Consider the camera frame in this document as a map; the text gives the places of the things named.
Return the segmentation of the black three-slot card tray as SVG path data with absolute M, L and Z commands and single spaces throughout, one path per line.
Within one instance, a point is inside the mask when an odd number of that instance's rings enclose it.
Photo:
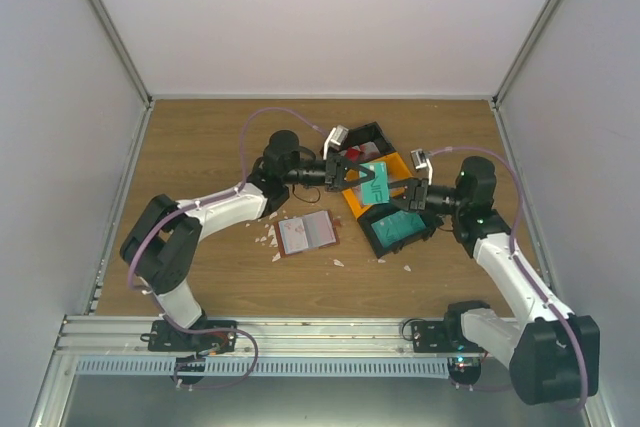
M 376 122 L 350 130 L 340 154 L 359 164 L 383 163 L 383 179 L 389 184 L 411 177 L 406 163 Z M 342 195 L 378 259 L 414 242 L 428 240 L 443 225 L 435 214 L 407 212 L 396 207 L 393 201 L 402 198 L 400 188 L 391 189 L 386 202 L 374 201 L 368 186 L 354 187 Z

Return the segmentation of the brown leather card holder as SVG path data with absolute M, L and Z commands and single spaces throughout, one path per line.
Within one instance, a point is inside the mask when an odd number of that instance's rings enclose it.
M 280 220 L 274 224 L 274 233 L 278 252 L 281 257 L 290 257 L 340 243 L 337 233 L 338 224 L 329 210 L 316 211 L 294 218 L 301 218 L 303 220 L 309 247 L 302 252 L 287 255 L 282 246 L 279 223 L 283 220 Z

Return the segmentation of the red white card stack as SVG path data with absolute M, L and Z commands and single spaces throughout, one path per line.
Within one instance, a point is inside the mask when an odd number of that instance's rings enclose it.
M 381 156 L 380 150 L 374 142 L 366 142 L 346 148 L 342 155 L 355 163 L 366 163 Z

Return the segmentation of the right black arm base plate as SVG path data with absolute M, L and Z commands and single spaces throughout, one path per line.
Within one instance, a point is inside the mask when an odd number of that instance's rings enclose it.
M 498 393 L 509 385 L 480 385 L 482 366 L 489 353 L 456 333 L 450 334 L 444 320 L 408 318 L 399 326 L 400 337 L 412 344 L 414 353 L 450 354 L 447 372 L 450 384 L 457 390 Z

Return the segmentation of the teal card stack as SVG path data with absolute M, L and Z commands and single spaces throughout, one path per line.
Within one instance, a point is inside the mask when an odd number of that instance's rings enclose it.
M 426 225 L 417 213 L 398 211 L 371 224 L 383 248 L 389 248 L 416 233 L 425 230 Z

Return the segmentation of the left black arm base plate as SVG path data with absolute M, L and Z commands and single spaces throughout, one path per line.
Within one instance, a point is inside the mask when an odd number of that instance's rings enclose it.
M 203 376 L 192 376 L 192 373 L 203 372 L 205 357 L 210 354 L 226 354 L 235 350 L 238 323 L 233 320 L 198 320 L 194 327 L 197 330 L 211 330 L 208 334 L 188 334 L 171 326 L 166 320 L 152 323 L 151 329 L 140 335 L 150 352 L 175 352 L 177 368 L 173 368 L 172 376 L 176 376 L 181 386 L 193 387 Z

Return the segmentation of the teal credit card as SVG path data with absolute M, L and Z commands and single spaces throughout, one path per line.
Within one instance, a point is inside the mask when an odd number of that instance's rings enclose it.
M 389 177 L 385 162 L 369 162 L 364 164 L 375 168 L 375 179 L 360 185 L 361 202 L 364 206 L 381 205 L 389 202 L 390 190 L 388 188 Z

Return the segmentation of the aluminium mounting rail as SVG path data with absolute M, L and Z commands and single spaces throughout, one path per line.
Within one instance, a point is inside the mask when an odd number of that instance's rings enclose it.
M 55 343 L 57 354 L 148 355 L 141 340 L 155 316 L 69 316 Z M 261 357 L 416 357 L 400 333 L 400 318 L 238 317 L 238 328 L 257 341 Z

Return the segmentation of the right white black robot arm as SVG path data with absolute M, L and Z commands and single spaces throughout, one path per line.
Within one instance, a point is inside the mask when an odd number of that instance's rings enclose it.
M 516 394 L 527 405 L 574 401 L 584 407 L 599 384 L 600 330 L 579 316 L 544 283 L 521 253 L 514 227 L 494 208 L 494 164 L 481 156 L 463 160 L 452 187 L 427 178 L 390 183 L 400 190 L 393 206 L 448 216 L 453 235 L 491 278 L 515 320 L 502 320 L 479 300 L 450 305 L 443 340 L 451 350 L 477 348 L 507 368 Z

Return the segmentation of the orange card bin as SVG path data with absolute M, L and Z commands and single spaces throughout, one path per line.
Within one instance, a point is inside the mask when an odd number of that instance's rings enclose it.
M 363 166 L 374 172 L 374 180 L 342 193 L 356 219 L 373 207 L 388 204 L 393 197 L 401 193 L 400 188 L 391 188 L 390 185 L 406 180 L 411 175 L 409 168 L 397 152 L 365 162 Z

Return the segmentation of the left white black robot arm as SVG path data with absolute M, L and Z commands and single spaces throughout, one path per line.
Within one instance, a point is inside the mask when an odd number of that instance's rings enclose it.
M 187 276 L 201 240 L 244 221 L 277 211 L 291 186 L 341 192 L 375 179 L 375 172 L 330 149 L 347 135 L 341 126 L 325 141 L 323 158 L 300 145 L 290 130 L 269 139 L 251 172 L 239 184 L 194 200 L 152 198 L 120 247 L 129 266 L 130 287 L 150 295 L 172 327 L 171 338 L 185 351 L 203 345 L 206 314 L 195 300 Z M 142 284 L 133 284 L 138 278 Z

